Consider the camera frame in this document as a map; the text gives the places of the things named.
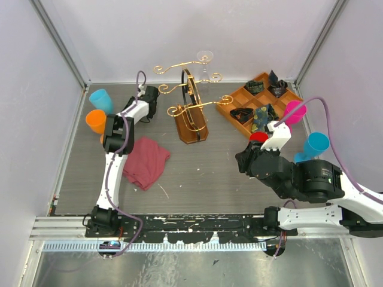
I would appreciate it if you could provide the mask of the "blue wine glass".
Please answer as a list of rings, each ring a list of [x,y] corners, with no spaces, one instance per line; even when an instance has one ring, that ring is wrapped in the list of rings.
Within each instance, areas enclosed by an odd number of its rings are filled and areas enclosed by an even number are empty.
[[[294,162],[311,160],[326,151],[330,146],[330,140],[324,133],[311,133],[303,144],[303,151],[294,156]]]
[[[106,114],[113,113],[113,101],[105,89],[94,91],[89,96],[89,101],[96,109],[101,109]]]

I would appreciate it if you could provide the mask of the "red wine glass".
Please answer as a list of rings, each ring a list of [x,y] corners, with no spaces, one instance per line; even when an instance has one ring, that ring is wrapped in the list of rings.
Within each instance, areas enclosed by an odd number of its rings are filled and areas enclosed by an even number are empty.
[[[269,139],[269,136],[265,132],[254,132],[249,137],[249,141],[257,141],[260,143],[264,143]]]

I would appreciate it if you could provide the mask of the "pink wine glass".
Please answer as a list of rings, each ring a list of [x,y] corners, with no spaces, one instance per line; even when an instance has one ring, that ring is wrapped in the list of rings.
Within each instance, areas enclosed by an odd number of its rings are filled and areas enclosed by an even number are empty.
[[[300,104],[301,104],[301,101],[299,100],[290,101],[285,107],[284,117]],[[307,107],[303,105],[285,121],[285,124],[289,127],[290,132],[292,132],[292,126],[297,124],[305,116],[306,112],[307,112]]]

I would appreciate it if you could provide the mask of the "orange wine glass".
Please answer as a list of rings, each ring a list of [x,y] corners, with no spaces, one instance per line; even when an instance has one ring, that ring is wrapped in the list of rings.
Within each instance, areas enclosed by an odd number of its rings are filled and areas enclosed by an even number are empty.
[[[100,136],[100,141],[102,141],[101,138],[104,135],[106,120],[107,115],[101,109],[94,109],[86,115],[86,124],[94,133]]]

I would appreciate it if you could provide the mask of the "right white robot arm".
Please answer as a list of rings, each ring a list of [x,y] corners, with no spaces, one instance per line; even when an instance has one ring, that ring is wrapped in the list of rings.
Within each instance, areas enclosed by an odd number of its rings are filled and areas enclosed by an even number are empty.
[[[290,140],[284,123],[267,125],[265,141],[249,140],[235,155],[240,173],[256,178],[283,200],[298,200],[323,207],[293,209],[267,207],[262,227],[274,236],[298,228],[339,228],[362,238],[382,237],[382,194],[357,189],[334,164],[312,159],[294,163],[281,156]]]

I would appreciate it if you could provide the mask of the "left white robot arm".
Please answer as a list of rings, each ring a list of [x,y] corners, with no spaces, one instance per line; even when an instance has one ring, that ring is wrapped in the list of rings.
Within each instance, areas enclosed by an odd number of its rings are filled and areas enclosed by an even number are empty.
[[[152,119],[157,110],[159,90],[154,86],[139,85],[138,94],[131,97],[124,109],[107,116],[102,146],[105,150],[105,170],[98,200],[87,221],[87,235],[117,235],[122,214],[118,210],[123,168],[132,152],[134,127],[143,118]]]

